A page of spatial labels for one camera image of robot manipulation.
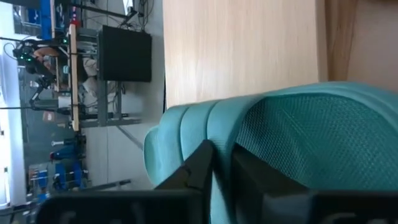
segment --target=black object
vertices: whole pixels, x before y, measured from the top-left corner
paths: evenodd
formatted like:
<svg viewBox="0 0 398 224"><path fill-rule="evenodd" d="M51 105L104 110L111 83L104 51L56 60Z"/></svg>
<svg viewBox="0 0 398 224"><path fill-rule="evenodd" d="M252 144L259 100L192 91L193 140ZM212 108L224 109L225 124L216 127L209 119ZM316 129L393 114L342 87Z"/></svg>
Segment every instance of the black object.
<svg viewBox="0 0 398 224"><path fill-rule="evenodd" d="M311 190L239 145L233 151L232 168L239 224L354 224L371 220L396 223L398 220L397 192Z"/></svg>
<svg viewBox="0 0 398 224"><path fill-rule="evenodd" d="M164 89L163 89L163 113L166 112L166 76L164 77Z"/></svg>
<svg viewBox="0 0 398 224"><path fill-rule="evenodd" d="M75 192L48 199L36 222L209 224L214 147L199 148L155 190Z"/></svg>
<svg viewBox="0 0 398 224"><path fill-rule="evenodd" d="M215 148L204 140L155 190L63 195L43 204L38 224L206 223ZM232 203L238 224L396 223L396 192L311 190L273 169L245 148L232 155Z"/></svg>
<svg viewBox="0 0 398 224"><path fill-rule="evenodd" d="M118 28L127 25L128 22L130 21L130 19L132 19L137 14L137 11L135 11L133 7L128 7L127 11L128 11L128 14L127 14L126 18L124 18L122 23L120 23L120 25L118 25Z"/></svg>
<svg viewBox="0 0 398 224"><path fill-rule="evenodd" d="M98 78L119 82L152 80L152 37L149 34L102 26L98 48Z"/></svg>

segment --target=metal frame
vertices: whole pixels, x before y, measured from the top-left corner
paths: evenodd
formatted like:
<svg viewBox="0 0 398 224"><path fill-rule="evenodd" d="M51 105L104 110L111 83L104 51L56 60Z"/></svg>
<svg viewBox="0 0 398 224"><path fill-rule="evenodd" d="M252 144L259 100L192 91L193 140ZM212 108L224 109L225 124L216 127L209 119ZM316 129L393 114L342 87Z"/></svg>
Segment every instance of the metal frame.
<svg viewBox="0 0 398 224"><path fill-rule="evenodd" d="M85 39L95 39L97 41L97 47L100 45L98 42L98 38L93 37L93 35L97 35L97 31L91 29L79 28L76 29L76 41L80 40L80 36L85 37ZM97 58L100 57L100 51L97 50ZM101 72L97 75L97 85L98 85L98 102L97 102L97 110L98 110L98 118L97 119L80 119L79 125L80 128L94 128L94 127L105 127L105 126L122 126L129 124L139 124L141 123L141 119L137 118L140 114L124 114L122 113L122 83L116 82L115 92L117 94L116 101L117 107L116 111L113 111L113 115L109 116L108 110L108 81L102 79Z"/></svg>

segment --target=metal rack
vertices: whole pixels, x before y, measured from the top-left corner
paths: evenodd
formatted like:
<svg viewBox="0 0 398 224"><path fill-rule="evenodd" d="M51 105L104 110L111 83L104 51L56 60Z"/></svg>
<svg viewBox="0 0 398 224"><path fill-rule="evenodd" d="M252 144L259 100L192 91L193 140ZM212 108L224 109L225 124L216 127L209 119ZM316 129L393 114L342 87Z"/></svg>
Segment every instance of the metal rack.
<svg viewBox="0 0 398 224"><path fill-rule="evenodd" d="M69 33L71 41L75 41L77 46L79 43L88 43L91 42L94 46L99 46L98 43L98 32L96 30L84 29L84 28L75 28L76 34ZM98 58L98 54L100 52L97 51L94 54L95 57ZM108 100L108 81L103 80L100 75L97 77L97 85L98 85L98 99L97 99L97 114L90 114L88 111L78 110L79 115L79 126L80 128L93 128L93 127L104 127L104 126L122 126L129 124L139 124L141 123L141 119L139 118L140 114L137 113L122 113L122 83L116 82L115 88L115 101L116 107L114 111L109 111L109 100Z"/></svg>

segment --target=wire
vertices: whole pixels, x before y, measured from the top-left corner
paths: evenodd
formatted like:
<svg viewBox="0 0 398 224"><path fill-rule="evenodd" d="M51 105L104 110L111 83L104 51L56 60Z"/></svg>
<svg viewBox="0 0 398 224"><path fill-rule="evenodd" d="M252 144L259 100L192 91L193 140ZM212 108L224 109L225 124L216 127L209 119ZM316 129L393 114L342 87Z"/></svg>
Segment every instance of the wire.
<svg viewBox="0 0 398 224"><path fill-rule="evenodd" d="M142 32L141 25L139 25L136 22L131 22L131 23L128 23L128 24L124 24L123 26L121 26L121 24L120 24L118 26L118 28L123 28L123 27L126 27L127 30L132 30L132 31L136 31L136 32Z"/></svg>
<svg viewBox="0 0 398 224"><path fill-rule="evenodd" d="M23 38L22 40L26 40L26 39L28 39L29 37L36 37L36 36L35 36L35 35L29 35L29 36Z"/></svg>
<svg viewBox="0 0 398 224"><path fill-rule="evenodd" d="M12 58L12 59L14 59L14 60L17 60L16 58L14 58L13 56L11 56L11 55L9 55L9 54L7 53L7 50L6 50L6 46L7 46L7 45L12 45L13 50L15 49L15 45L14 45L13 43L8 42L8 43L4 44L3 47L2 47L4 53L6 53L6 55L7 55L8 57L10 57L10 58Z"/></svg>
<svg viewBox="0 0 398 224"><path fill-rule="evenodd" d="M144 12L143 17L138 17L138 22L141 25L142 32L145 32L145 27L148 24L149 16L152 13L152 11L154 9L154 5L155 5L155 1L152 1L152 5L150 6L150 9L149 9L148 2L149 2L149 0L140 0L139 1L139 11Z"/></svg>

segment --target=desk surface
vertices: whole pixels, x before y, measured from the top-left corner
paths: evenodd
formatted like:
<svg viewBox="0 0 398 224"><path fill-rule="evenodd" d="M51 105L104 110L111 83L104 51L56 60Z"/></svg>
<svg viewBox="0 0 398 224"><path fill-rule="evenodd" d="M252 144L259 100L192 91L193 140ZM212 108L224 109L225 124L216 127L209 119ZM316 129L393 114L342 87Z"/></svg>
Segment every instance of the desk surface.
<svg viewBox="0 0 398 224"><path fill-rule="evenodd" d="M322 2L164 2L167 106L327 80Z"/></svg>

